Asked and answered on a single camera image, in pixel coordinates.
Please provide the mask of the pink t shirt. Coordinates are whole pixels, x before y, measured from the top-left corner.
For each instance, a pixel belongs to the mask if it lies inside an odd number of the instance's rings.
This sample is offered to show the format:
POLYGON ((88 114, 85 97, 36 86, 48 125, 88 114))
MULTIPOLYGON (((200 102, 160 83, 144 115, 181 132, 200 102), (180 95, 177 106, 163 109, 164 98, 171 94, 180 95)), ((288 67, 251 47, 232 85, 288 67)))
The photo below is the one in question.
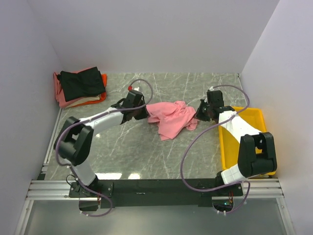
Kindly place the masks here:
POLYGON ((184 128, 194 131, 198 125, 196 110, 184 101, 148 104, 146 109, 148 122, 157 124, 162 141, 174 139, 184 128))

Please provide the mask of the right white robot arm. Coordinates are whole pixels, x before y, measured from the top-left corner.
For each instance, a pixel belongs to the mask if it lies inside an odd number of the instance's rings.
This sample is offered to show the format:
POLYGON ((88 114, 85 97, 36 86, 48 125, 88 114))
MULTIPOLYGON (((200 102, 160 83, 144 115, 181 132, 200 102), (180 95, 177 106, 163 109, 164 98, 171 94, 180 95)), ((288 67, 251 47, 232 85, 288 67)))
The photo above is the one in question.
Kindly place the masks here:
POLYGON ((273 135, 253 127, 240 116, 239 111, 226 106, 222 91, 207 91, 207 98, 201 99, 196 118, 219 124, 239 145, 235 151, 235 165, 219 172, 215 178, 215 191, 219 195, 228 194, 232 183, 277 170, 273 135))

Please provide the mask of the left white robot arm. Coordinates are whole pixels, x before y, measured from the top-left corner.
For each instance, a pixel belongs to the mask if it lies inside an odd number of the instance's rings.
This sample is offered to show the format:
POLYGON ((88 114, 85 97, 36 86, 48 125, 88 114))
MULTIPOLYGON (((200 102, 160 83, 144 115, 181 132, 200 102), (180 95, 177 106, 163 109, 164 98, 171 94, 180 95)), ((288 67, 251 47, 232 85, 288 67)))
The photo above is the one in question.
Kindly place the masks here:
POLYGON ((145 105, 144 95, 130 89, 125 98, 101 113, 81 119, 69 117, 65 121, 54 143, 56 160, 59 165, 71 169, 76 180, 81 182, 80 191, 85 196, 94 196, 98 190, 98 177, 87 161, 93 137, 133 118, 147 118, 145 105))

